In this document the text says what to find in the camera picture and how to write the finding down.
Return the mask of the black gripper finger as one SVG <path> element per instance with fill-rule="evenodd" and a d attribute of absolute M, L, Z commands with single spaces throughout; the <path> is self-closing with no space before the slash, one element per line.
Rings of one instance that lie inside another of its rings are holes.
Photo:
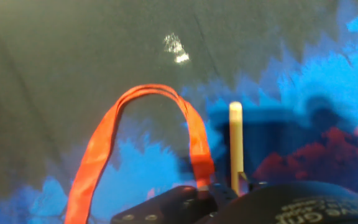
<path fill-rule="evenodd" d="M 110 224 L 205 224 L 236 198 L 222 184 L 212 184 L 206 191 L 181 185 L 118 213 Z"/>

